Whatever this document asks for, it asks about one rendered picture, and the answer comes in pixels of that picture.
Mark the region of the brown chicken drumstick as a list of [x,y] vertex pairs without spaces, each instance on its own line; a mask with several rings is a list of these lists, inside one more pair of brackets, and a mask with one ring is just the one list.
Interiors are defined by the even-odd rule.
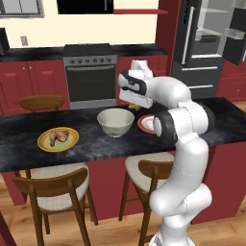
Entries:
[[52,131],[49,135],[50,139],[50,146],[55,146],[55,141],[58,140],[59,142],[65,142],[69,137],[68,131]]

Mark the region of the steel oven with black hob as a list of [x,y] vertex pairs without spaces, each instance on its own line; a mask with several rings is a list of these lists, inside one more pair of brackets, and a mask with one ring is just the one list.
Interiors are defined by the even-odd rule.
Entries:
[[116,105],[117,56],[108,43],[66,44],[63,49],[69,108]]

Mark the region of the black microwave oven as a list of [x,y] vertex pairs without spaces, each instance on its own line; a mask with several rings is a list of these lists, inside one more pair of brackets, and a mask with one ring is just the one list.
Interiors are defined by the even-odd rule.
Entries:
[[0,28],[0,55],[4,55],[10,49],[6,30]]

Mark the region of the red rimmed white plate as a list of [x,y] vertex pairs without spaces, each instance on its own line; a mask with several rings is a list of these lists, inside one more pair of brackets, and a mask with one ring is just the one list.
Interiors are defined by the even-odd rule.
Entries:
[[154,118],[155,116],[153,114],[142,115],[137,120],[137,125],[139,129],[145,133],[152,134],[152,135],[160,134],[161,126],[160,124],[156,124],[154,122]]

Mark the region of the red wall shelf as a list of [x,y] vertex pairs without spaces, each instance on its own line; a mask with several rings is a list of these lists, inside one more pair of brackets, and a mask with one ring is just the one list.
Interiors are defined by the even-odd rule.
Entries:
[[168,11],[159,9],[114,9],[113,14],[168,14]]

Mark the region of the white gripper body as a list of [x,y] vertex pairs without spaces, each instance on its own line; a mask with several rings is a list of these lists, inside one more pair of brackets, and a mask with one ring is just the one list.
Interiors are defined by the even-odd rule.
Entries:
[[146,109],[150,109],[153,105],[153,92],[147,91],[145,95],[138,94],[129,89],[120,89],[119,98],[130,104],[136,104]]

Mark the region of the grey framed window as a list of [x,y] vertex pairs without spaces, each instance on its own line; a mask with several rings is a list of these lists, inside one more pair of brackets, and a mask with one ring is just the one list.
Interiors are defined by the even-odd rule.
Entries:
[[0,0],[1,17],[43,17],[41,0]]

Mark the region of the black fridge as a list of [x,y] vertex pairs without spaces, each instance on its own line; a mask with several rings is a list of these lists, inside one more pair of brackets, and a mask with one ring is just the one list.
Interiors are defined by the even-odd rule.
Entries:
[[[179,63],[179,42],[176,37],[172,76],[187,86],[213,85],[212,88],[191,89],[194,99],[212,98],[222,71],[226,30],[230,27],[234,8],[246,9],[246,0],[202,0],[198,26],[189,63]],[[177,36],[179,32],[181,9]],[[218,66],[216,70],[182,71],[182,68]]]

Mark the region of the black extractor hood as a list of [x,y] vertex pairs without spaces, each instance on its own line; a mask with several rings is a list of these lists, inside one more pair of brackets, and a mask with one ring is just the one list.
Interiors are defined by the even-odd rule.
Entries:
[[113,0],[57,0],[59,14],[113,13]]

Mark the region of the red tall cupboard panel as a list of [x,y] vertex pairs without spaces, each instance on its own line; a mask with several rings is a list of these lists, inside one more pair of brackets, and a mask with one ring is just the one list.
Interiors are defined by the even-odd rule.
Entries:
[[167,76],[172,71],[180,7],[181,0],[159,0],[155,43],[168,53]]

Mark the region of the pale green bowl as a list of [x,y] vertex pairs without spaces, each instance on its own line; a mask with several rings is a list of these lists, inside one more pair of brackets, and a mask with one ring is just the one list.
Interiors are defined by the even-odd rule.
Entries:
[[115,108],[101,111],[97,120],[105,134],[121,137],[130,130],[135,116],[128,110]]

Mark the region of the black closed fridge door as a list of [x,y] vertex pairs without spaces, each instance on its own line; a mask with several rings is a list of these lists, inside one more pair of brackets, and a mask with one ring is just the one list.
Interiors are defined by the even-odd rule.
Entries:
[[191,58],[195,34],[198,26],[202,0],[181,0],[181,16],[178,32],[179,63],[186,65]]

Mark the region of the black open fridge door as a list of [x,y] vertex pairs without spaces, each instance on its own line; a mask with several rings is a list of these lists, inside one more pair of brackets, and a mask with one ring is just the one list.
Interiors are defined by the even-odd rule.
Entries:
[[225,35],[222,57],[235,65],[241,65],[246,50],[246,9],[234,8],[231,24]]

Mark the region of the wooden stool with white cushion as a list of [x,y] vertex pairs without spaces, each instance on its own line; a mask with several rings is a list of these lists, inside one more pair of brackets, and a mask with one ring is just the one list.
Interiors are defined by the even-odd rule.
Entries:
[[60,95],[37,95],[23,97],[18,100],[19,106],[27,111],[58,110],[63,105]]
[[150,241],[147,236],[151,216],[149,198],[170,176],[174,156],[168,152],[128,157],[118,220],[123,219],[125,204],[139,200],[144,209],[138,246]]
[[98,219],[89,188],[89,169],[83,162],[44,167],[27,177],[14,177],[14,184],[28,194],[35,222],[37,245],[44,246],[42,224],[50,233],[48,215],[74,210],[85,246],[90,246],[85,223],[85,209],[90,208],[93,221]]

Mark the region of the yellow plate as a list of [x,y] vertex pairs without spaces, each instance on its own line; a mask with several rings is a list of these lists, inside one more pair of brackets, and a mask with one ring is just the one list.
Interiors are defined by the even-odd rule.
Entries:
[[[52,131],[68,131],[69,137],[65,142],[59,142],[58,140],[56,140],[55,146],[51,147],[49,135],[51,134]],[[50,129],[44,132],[43,134],[41,134],[37,139],[37,146],[41,150],[46,152],[52,152],[52,153],[62,152],[72,148],[78,142],[78,140],[79,140],[79,134],[74,129],[67,128],[67,127],[58,127],[58,128]]]

